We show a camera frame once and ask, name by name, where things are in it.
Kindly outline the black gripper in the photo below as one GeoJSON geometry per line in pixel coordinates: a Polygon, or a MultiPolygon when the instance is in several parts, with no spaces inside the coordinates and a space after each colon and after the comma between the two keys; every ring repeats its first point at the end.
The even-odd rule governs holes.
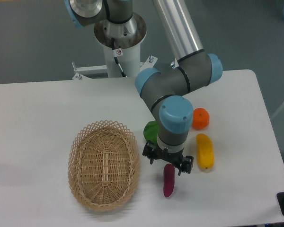
{"type": "Polygon", "coordinates": [[[158,145],[156,146],[151,141],[147,141],[143,148],[142,155],[147,157],[151,164],[153,164],[154,160],[158,159],[171,163],[178,169],[178,176],[181,176],[182,173],[191,174],[194,163],[194,157],[184,157],[183,150],[184,149],[181,149],[176,153],[171,153],[168,149],[164,151],[158,145]]]}

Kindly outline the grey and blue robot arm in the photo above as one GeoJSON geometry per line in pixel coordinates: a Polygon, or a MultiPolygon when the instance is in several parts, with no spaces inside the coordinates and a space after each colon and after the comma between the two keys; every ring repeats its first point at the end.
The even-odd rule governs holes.
{"type": "Polygon", "coordinates": [[[193,157],[183,156],[193,122],[193,106],[185,95],[208,86],[222,76],[222,63],[206,53],[182,0],[156,0],[177,66],[165,73],[140,64],[140,44],[146,36],[143,18],[133,11],[130,0],[67,0],[66,9],[78,27],[94,25],[103,46],[110,78],[134,77],[135,87],[155,118],[156,142],[148,141],[143,155],[150,161],[162,159],[180,173],[190,173],[193,157]]]}

